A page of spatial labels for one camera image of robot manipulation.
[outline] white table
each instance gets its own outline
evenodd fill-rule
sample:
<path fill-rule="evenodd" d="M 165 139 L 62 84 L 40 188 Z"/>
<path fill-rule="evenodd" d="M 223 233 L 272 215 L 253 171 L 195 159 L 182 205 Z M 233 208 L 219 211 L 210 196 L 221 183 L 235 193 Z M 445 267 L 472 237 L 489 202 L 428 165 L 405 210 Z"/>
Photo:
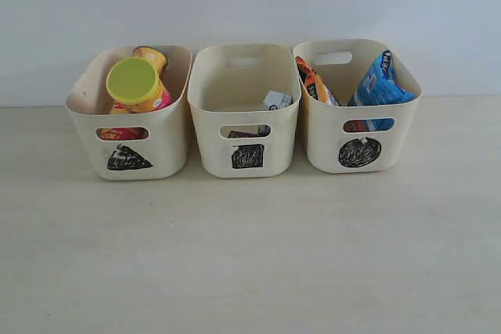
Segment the white table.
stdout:
<path fill-rule="evenodd" d="M 499 333 L 501 97 L 423 99 L 389 171 L 109 182 L 0 110 L 0 332 Z"/>

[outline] yellow cup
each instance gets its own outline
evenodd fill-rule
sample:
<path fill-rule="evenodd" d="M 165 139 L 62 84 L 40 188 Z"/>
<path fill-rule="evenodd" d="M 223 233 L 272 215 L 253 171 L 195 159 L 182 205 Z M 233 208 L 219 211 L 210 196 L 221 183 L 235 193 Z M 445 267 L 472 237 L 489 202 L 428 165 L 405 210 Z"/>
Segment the yellow cup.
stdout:
<path fill-rule="evenodd" d="M 156 49 L 148 46 L 139 46 L 134 48 L 132 56 L 148 60 L 151 63 L 151 65 L 155 67 L 155 70 L 157 70 L 158 75 L 162 77 L 164 68 L 165 66 L 167 66 L 167 58 L 160 51 L 157 51 Z"/>
<path fill-rule="evenodd" d="M 172 103 L 157 70 L 144 58 L 125 58 L 115 64 L 106 78 L 106 89 L 133 113 L 160 110 Z"/>

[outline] storage bin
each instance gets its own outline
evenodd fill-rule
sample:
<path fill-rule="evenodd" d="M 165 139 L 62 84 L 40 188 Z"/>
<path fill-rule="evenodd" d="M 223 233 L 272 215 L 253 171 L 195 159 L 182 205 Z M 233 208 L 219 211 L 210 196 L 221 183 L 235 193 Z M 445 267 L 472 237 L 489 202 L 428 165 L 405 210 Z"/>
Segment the storage bin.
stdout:
<path fill-rule="evenodd" d="M 188 102 L 202 163 L 210 174 L 268 177 L 289 167 L 301 98 L 297 78 L 294 58 L 284 46 L 213 46 L 198 53 Z M 264 110 L 263 100 L 271 90 L 291 95 L 292 105 Z M 228 138 L 229 131 L 256 134 L 259 125 L 269 126 L 269 135 Z"/>
<path fill-rule="evenodd" d="M 362 39 L 310 41 L 297 45 L 293 55 L 308 62 L 341 104 L 346 105 L 369 66 L 386 49 L 387 46 L 380 42 Z M 328 106 L 312 98 L 304 85 L 301 86 L 299 128 L 313 166 L 325 172 L 346 173 L 380 171 L 397 162 L 421 88 L 398 57 L 393 57 L 399 86 L 416 95 L 411 102 L 385 106 Z M 393 127 L 387 131 L 347 133 L 343 129 L 350 120 L 384 118 L 394 120 Z M 348 149 L 366 158 L 345 163 L 344 154 Z"/>
<path fill-rule="evenodd" d="M 171 176 L 186 163 L 191 120 L 186 101 L 192 54 L 187 48 L 152 46 L 168 58 L 163 82 L 173 103 L 151 113 L 108 115 L 113 105 L 106 91 L 106 76 L 119 60 L 132 56 L 133 47 L 112 48 L 91 61 L 66 100 L 66 107 L 97 174 L 109 180 L 158 179 Z M 143 127 L 148 137 L 130 141 L 104 141 L 102 128 Z M 124 163 L 116 168 L 116 163 Z"/>

